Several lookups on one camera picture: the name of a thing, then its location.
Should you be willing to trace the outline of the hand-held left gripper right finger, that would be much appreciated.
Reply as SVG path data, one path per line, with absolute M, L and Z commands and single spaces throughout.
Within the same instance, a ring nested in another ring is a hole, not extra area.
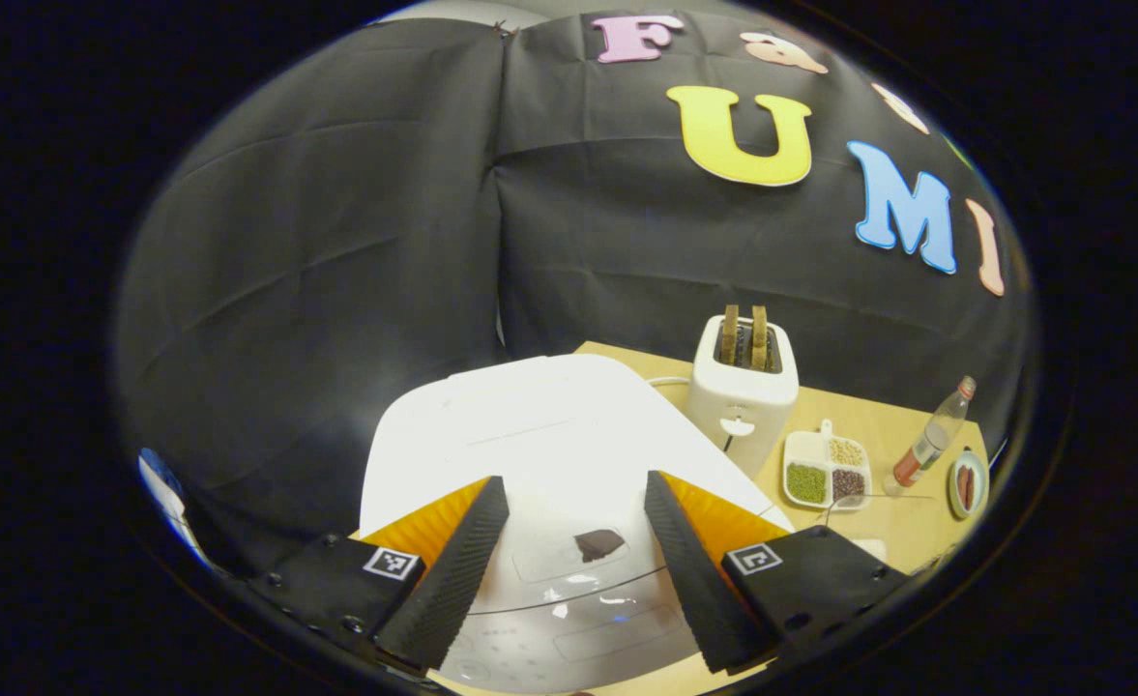
M 813 656 L 908 577 L 825 525 L 789 532 L 663 471 L 645 516 L 710 671 Z

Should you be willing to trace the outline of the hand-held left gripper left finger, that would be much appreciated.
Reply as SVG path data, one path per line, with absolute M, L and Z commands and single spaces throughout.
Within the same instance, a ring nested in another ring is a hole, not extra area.
M 322 535 L 249 582 L 282 616 L 370 665 L 442 668 L 510 519 L 484 477 L 362 538 Z

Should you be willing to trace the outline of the white rice cooker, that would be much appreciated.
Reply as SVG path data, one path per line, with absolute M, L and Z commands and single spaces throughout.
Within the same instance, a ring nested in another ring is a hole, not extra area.
M 510 517 L 432 679 L 483 693 L 652 693 L 700 662 L 644 509 L 659 470 L 782 529 L 784 511 L 622 362 L 566 354 L 422 386 L 379 419 L 358 533 L 502 479 Z

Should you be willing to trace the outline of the round plate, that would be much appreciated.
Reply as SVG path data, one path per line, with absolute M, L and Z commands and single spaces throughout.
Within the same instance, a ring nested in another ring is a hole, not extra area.
M 975 470 L 975 505 L 972 509 L 968 509 L 966 514 L 960 514 L 958 507 L 958 498 L 956 494 L 956 477 L 958 469 L 960 466 L 972 467 Z M 953 517 L 957 521 L 967 520 L 971 517 L 980 516 L 984 508 L 987 507 L 988 494 L 989 494 L 989 467 L 988 462 L 979 455 L 979 453 L 971 447 L 965 447 L 951 463 L 949 467 L 948 477 L 946 477 L 946 494 L 948 494 L 948 507 L 951 509 Z

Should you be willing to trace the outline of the glass bottle with red label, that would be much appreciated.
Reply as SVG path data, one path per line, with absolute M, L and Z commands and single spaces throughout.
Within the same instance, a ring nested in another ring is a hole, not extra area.
M 890 475 L 883 480 L 883 492 L 902 495 L 906 489 L 917 484 L 923 475 L 934 466 L 945 450 L 951 446 L 965 423 L 970 406 L 974 401 L 978 380 L 974 376 L 963 376 L 953 393 L 945 397 L 917 439 L 913 441 L 902 457 L 894 463 Z

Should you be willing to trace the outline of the white divided grain dish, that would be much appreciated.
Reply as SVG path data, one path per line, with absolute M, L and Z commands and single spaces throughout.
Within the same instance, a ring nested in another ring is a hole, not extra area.
M 782 446 L 782 494 L 808 509 L 861 509 L 873 494 L 872 467 L 864 446 L 838 436 L 834 423 L 794 430 Z

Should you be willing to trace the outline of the black backdrop cloth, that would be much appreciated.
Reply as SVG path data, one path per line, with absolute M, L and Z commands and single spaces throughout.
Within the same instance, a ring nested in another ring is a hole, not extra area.
M 368 25 L 226 113 L 138 227 L 113 375 L 211 563 L 356 528 L 380 414 L 585 342 L 691 361 L 766 305 L 805 386 L 1001 442 L 1036 338 L 1005 204 L 926 106 L 789 23 L 588 6 Z

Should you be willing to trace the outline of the white toaster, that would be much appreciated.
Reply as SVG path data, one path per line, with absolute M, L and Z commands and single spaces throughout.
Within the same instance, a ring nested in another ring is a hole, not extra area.
M 790 338 L 769 323 L 772 365 L 768 373 L 749 368 L 751 314 L 739 317 L 739 364 L 718 361 L 723 314 L 706 323 L 688 374 L 688 419 L 707 439 L 749 478 L 766 467 L 800 392 L 800 376 Z

